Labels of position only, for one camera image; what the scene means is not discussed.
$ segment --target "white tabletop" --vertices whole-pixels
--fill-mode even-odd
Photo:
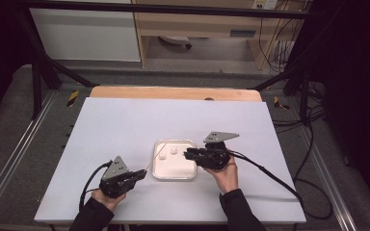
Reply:
[[[194,141],[204,147],[211,132],[240,134],[226,141],[294,189],[265,103],[235,101],[87,98],[35,220],[71,223],[80,194],[94,170],[120,155],[130,170],[146,168],[161,139]],[[255,166],[236,160],[239,187],[264,223],[305,222],[296,197]],[[98,188],[101,170],[89,189]],[[198,168],[189,182],[137,182],[119,204],[113,223],[226,222],[213,177]]]

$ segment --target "white container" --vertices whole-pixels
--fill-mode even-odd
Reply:
[[[184,151],[197,147],[189,140],[159,140],[155,143],[152,174],[162,181],[190,181],[198,172],[195,161],[185,159]]]

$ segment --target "person's hand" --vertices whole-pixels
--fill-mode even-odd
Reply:
[[[205,170],[213,175],[219,189],[223,193],[228,193],[230,191],[239,189],[237,166],[233,156],[230,156],[229,162],[223,169],[214,170],[206,168]]]
[[[101,190],[95,190],[92,191],[92,198],[94,198],[96,201],[103,204],[107,209],[109,209],[111,212],[114,212],[116,210],[117,205],[126,197],[126,194],[123,194],[116,199],[111,198],[107,195],[105,195]]]

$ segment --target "black stand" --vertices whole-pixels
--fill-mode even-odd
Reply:
[[[58,70],[64,73],[71,79],[79,82],[86,87],[95,87],[98,84],[94,84],[71,70],[67,69],[63,65],[52,60],[45,52],[41,40],[38,36],[36,27],[33,27],[28,20],[27,15],[31,18],[29,9],[23,7],[13,7],[12,9],[13,17],[15,18],[19,29],[25,35],[25,46],[28,49],[31,60],[32,60],[32,72],[33,72],[33,89],[34,89],[34,112],[32,119],[35,119],[39,112],[41,111],[41,80],[40,76],[43,78],[45,83],[50,89],[59,90],[62,86],[62,82],[59,79],[57,72]]]

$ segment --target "wall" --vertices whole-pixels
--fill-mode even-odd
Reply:
[[[90,2],[131,3],[130,0]],[[44,48],[53,59],[140,61],[133,13],[44,9],[31,9],[31,12]]]

